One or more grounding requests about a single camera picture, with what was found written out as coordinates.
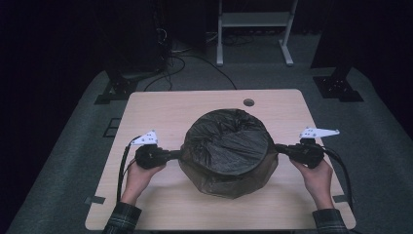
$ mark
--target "wrapped object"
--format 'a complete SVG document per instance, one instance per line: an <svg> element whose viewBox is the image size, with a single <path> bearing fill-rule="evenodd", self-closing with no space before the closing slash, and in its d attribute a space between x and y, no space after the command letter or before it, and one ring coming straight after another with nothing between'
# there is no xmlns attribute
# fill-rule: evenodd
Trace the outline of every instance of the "wrapped object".
<svg viewBox="0 0 413 234"><path fill-rule="evenodd" d="M219 109L188 130L181 170L200 192L235 199L263 187L278 153L263 123L240 109Z"/></svg>

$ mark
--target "gray floor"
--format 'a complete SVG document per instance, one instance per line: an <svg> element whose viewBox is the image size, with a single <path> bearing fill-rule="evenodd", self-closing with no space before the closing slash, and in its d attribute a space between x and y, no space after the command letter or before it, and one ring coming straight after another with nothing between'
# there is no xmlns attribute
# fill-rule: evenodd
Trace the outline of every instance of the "gray floor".
<svg viewBox="0 0 413 234"><path fill-rule="evenodd" d="M339 129L326 137L326 146L342 157L350 174L355 199L356 231L361 233L412 233L413 142L370 81L353 69L348 80L364 102L340 102L321 97L313 76L329 75L332 69L310 69L319 36L291 35L288 43L294 59L286 67L274 36L257 36L252 43L224 47L220 68L240 90L298 89L302 92L318 128ZM178 45L176 50L183 49ZM185 68L171 76L172 91L232 90L229 80L196 55L215 63L215 48L205 53L190 51L180 56ZM182 61L169 60L169 72ZM155 78L143 80L138 91ZM113 138L102 137L111 118L122 117L125 100L94 105L108 82L105 72L91 82L58 139L44 169L8 233L95 233L85 227L89 205L104 168ZM167 91L169 82L160 79L147 91ZM340 167L337 175L344 186ZM301 230L296 233L315 233Z"/></svg>

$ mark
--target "hand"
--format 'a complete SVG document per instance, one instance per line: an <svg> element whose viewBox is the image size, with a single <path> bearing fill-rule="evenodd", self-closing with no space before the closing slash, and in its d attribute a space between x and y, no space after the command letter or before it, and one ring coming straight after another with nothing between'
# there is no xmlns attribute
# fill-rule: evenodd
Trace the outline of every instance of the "hand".
<svg viewBox="0 0 413 234"><path fill-rule="evenodd" d="M125 191L122 194L121 202L136 205L136 200L148 186L152 176L162 170L166 165L145 170L140 168L134 160L130 162L128 168L128 178Z"/></svg>
<svg viewBox="0 0 413 234"><path fill-rule="evenodd" d="M334 205L331 199L331 177L333 169L322 160L314 169L290 160L291 163L303 175L304 183L316 203L317 209L333 209Z"/></svg>

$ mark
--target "controller cable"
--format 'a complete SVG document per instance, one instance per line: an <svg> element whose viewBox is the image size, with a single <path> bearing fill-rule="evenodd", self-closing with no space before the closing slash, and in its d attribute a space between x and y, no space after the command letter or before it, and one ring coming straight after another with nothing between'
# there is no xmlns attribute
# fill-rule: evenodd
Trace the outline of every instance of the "controller cable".
<svg viewBox="0 0 413 234"><path fill-rule="evenodd" d="M349 177L349 173L347 171L346 166L343 163L343 160L341 159L341 157L332 149L330 148L326 148L325 146L324 148L324 153L327 154L330 158L332 158L334 161L336 161L342 168L343 173L344 173L344 178L346 181L346 187L347 187L347 202L349 203L349 207L350 209L353 211L353 191L352 191L352 185L350 182L350 177Z"/></svg>
<svg viewBox="0 0 413 234"><path fill-rule="evenodd" d="M128 170L129 166L127 169L124 171L125 164L128 158L129 151L131 149L131 143L138 139L140 136L135 137L131 142L128 144L128 146L125 147L124 155L122 156L122 161L121 161L121 167L119 169L119 176L118 176L118 189L117 189L117 194L116 194L116 201L119 202L121 201L121 193L122 193L122 184L124 182L124 177L125 173Z"/></svg>

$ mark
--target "white shelf frame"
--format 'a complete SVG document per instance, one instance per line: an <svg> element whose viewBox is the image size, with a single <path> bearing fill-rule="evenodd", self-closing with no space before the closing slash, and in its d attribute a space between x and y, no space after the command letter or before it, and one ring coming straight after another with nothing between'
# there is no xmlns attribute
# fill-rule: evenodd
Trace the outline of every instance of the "white shelf frame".
<svg viewBox="0 0 413 234"><path fill-rule="evenodd" d="M269 13L223 13L222 0L219 0L218 7L218 44L216 46L216 65L224 65L222 28L224 27L254 27L254 26L284 26L285 33L279 40L287 66L294 64L291 54L287 48L291 26L294 22L295 10L298 0L293 0L289 12L269 12Z"/></svg>

